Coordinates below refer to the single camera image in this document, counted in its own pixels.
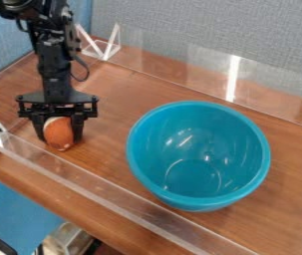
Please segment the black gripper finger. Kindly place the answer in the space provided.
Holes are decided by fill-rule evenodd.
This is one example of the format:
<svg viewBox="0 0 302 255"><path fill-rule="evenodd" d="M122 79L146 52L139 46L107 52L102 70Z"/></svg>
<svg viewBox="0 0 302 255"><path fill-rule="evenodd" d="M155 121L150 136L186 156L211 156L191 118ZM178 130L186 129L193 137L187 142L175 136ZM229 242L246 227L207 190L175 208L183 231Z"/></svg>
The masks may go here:
<svg viewBox="0 0 302 255"><path fill-rule="evenodd" d="M39 140L45 140L44 123L45 123L45 118L43 116L32 116L32 125L33 125L33 129L35 129Z"/></svg>
<svg viewBox="0 0 302 255"><path fill-rule="evenodd" d="M78 143L82 141L82 138L83 138L84 116L72 115L71 124L72 124L72 131L73 131L73 143Z"/></svg>

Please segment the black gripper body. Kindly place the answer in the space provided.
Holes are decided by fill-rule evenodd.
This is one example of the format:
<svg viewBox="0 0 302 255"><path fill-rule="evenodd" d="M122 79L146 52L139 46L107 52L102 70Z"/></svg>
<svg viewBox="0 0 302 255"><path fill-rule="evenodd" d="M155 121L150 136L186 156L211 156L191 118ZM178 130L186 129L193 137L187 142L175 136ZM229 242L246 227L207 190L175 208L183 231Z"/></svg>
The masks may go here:
<svg viewBox="0 0 302 255"><path fill-rule="evenodd" d="M98 97L79 92L71 85L71 75L64 78L44 79L43 90L19 95L19 117L71 117L83 115L84 119L98 116Z"/></svg>

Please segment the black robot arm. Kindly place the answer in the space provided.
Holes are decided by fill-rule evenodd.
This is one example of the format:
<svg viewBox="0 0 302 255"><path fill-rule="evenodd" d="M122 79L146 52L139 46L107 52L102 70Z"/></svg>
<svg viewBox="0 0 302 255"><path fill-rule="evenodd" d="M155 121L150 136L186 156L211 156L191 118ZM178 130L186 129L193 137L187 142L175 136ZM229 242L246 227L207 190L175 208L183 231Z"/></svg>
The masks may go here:
<svg viewBox="0 0 302 255"><path fill-rule="evenodd" d="M44 124L51 118L69 119L73 143L83 138L84 121L98 116L96 96L79 92L71 79L84 82L72 74L72 61L86 70L88 65L78 56L82 40L78 37L73 12L67 0L0 0L0 16L15 20L17 28L29 35L39 59L37 71L43 90L16 97L19 117L33 125L41 141L47 140Z"/></svg>

